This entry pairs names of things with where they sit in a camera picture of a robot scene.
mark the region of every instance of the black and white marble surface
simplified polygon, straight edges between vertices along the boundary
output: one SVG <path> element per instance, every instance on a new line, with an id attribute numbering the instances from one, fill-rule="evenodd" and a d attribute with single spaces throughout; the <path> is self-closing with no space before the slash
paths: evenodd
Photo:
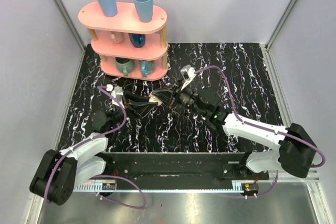
<path id="1" fill-rule="evenodd" d="M 98 55 L 88 45 L 58 148 L 78 143 L 90 135 L 92 111 L 112 108 L 111 101 L 99 92 L 98 86 L 117 84 L 136 94 L 149 95 L 153 89 L 181 79 L 180 68 L 188 64 L 196 70 L 209 65 L 221 67 L 230 80 L 240 115 L 281 125 L 262 56 L 259 44 L 254 43 L 170 44 L 167 75 L 158 81 L 141 81 L 104 74 Z M 229 106 L 224 80 L 215 70 L 200 73 L 190 87 L 196 91 L 211 87 L 217 90 L 223 106 Z M 159 106 L 147 118 L 128 120 L 107 152 L 245 152 L 264 148 L 234 136 L 220 137 L 199 116 L 184 108 Z"/>

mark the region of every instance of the pink shelf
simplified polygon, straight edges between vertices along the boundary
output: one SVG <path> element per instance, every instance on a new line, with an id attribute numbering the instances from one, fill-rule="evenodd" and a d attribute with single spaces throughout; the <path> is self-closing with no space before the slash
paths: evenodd
<path id="1" fill-rule="evenodd" d="M 78 14 L 79 21 L 87 28 L 108 31 L 121 31 L 134 34 L 152 34 L 161 30 L 167 22 L 167 13 L 154 5 L 153 19 L 141 22 L 133 3 L 117 2 L 118 14 L 106 17 L 98 2 L 84 6 Z"/>
<path id="2" fill-rule="evenodd" d="M 104 73 L 110 76 L 116 77 L 125 77 L 139 80 L 147 80 L 147 81 L 156 81 L 161 79 L 167 73 L 167 69 L 162 69 L 162 59 L 157 59 L 155 61 L 155 72 L 149 74 L 147 77 L 142 76 L 140 63 L 138 60 L 135 61 L 135 67 L 132 72 L 128 74 L 128 76 L 124 76 L 123 73 L 119 72 L 116 67 L 115 57 L 108 57 L 106 62 L 100 62 L 100 67 Z"/>
<path id="3" fill-rule="evenodd" d="M 163 48 L 160 46 L 159 34 L 147 34 L 146 43 L 141 48 L 135 48 L 128 34 L 124 34 L 125 40 L 120 44 L 115 44 L 111 39 L 110 31 L 97 33 L 98 40 L 91 41 L 92 48 L 100 55 L 118 56 L 121 58 L 156 60 L 161 58 L 166 52 L 168 45 Z"/>

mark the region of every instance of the reflective metal surface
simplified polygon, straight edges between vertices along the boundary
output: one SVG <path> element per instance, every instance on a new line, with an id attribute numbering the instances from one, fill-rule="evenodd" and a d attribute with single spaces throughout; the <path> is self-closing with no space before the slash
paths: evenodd
<path id="1" fill-rule="evenodd" d="M 267 190 L 268 183 L 260 187 Z M 317 223 L 305 184 L 283 183 L 258 199 L 231 199 L 216 194 L 146 194 L 148 206 L 135 210 L 99 200 L 92 193 L 74 193 L 62 206 L 44 206 L 40 224 L 222 224 Z M 111 197 L 141 205 L 136 193 Z"/>

